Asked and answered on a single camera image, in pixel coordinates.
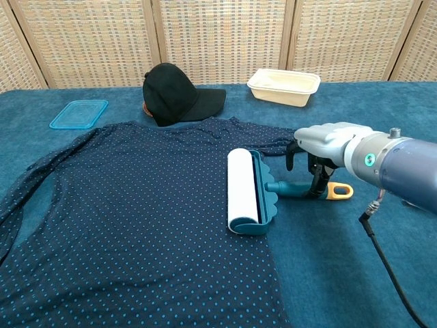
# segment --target lint roller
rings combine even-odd
[[[270,168],[256,150],[236,148],[227,155],[227,226],[236,234],[265,234],[277,213],[278,196],[265,189]]]
[[[227,226],[236,234],[265,234],[277,214],[278,195],[305,197],[311,182],[275,182],[256,150],[236,148],[227,155]],[[346,200],[348,184],[329,182],[319,199]]]

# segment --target black cable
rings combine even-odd
[[[373,243],[373,246],[375,247],[376,251],[378,252],[378,255],[380,256],[381,261],[384,264],[385,269],[387,270],[387,273],[389,274],[390,279],[396,288],[397,294],[401,298],[402,303],[404,304],[405,308],[407,309],[408,313],[411,315],[413,320],[417,323],[417,325],[420,328],[428,328],[428,326],[422,322],[422,320],[417,316],[416,312],[412,309],[412,306],[410,305],[410,302],[408,302],[408,300],[404,294],[404,291],[402,290],[401,286],[399,285],[399,282],[397,282],[396,276],[390,267],[389,261],[387,261],[385,255],[384,255],[384,252],[381,250],[381,247],[379,246],[379,244],[376,240],[375,233],[371,229],[369,218],[370,218],[370,215],[367,214],[366,212],[364,212],[360,216],[359,221],[363,225],[364,230],[366,230],[367,235],[370,237],[370,239]]]

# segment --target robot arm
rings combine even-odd
[[[333,170],[345,167],[357,178],[437,214],[437,144],[401,137],[398,128],[383,133],[347,122],[300,128],[294,139],[287,149],[287,168],[292,169],[299,148],[308,152],[312,191],[324,190]]]

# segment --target woven panel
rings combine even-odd
[[[193,83],[246,83],[258,68],[278,68],[285,0],[159,4],[165,59]]]
[[[369,81],[384,76],[414,0],[299,2],[300,22],[288,69],[323,81]]]
[[[141,0],[18,0],[51,87],[137,86],[152,65]]]
[[[0,92],[13,89],[41,89],[41,76],[34,70],[10,18],[5,2],[0,2]]]
[[[437,1],[431,1],[396,79],[437,81]]]

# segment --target cap brim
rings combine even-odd
[[[217,114],[226,99],[224,89],[197,89],[199,95],[193,107],[180,119],[183,122],[199,121]]]

